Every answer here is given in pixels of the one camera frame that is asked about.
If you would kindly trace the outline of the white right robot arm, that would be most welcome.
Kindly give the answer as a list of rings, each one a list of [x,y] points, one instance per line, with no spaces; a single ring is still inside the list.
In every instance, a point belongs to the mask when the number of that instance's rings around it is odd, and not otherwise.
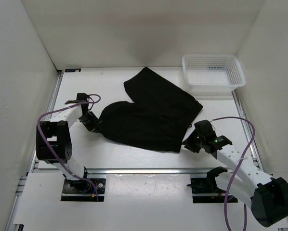
[[[189,184],[193,193],[224,192],[225,202],[232,195],[248,207],[264,227],[288,217],[288,183],[255,166],[227,137],[217,136],[208,120],[196,122],[183,145],[194,153],[204,150],[224,164],[208,171],[204,179],[193,178]]]

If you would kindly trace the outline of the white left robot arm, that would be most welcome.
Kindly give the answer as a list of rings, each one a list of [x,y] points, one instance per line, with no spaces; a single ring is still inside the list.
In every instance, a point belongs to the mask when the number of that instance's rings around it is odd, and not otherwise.
[[[37,121],[36,155],[38,160],[57,167],[81,193],[87,192],[91,181],[86,168],[72,157],[70,128],[80,122],[89,131],[96,130],[99,120],[91,111],[101,100],[98,94],[78,93],[75,100],[67,101],[62,109],[47,112]]]

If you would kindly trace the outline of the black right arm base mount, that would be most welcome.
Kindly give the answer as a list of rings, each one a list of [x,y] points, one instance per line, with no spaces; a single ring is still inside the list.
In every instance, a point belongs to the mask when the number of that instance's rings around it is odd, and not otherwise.
[[[225,191],[219,189],[216,178],[228,170],[224,167],[216,167],[206,173],[206,177],[191,178],[187,187],[192,190],[193,204],[217,204],[224,203]]]

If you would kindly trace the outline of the black shorts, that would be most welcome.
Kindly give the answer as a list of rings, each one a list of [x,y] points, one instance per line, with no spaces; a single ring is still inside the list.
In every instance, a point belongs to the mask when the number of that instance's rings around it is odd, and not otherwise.
[[[132,102],[105,107],[95,132],[117,143],[178,153],[202,104],[148,67],[125,81],[124,89]]]

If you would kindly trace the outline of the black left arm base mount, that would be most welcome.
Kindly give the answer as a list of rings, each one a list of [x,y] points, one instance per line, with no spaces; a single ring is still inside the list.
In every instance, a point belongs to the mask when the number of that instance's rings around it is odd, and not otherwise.
[[[61,201],[63,202],[103,202],[106,190],[105,174],[89,174],[88,179],[92,181],[97,189],[83,180],[64,179]]]

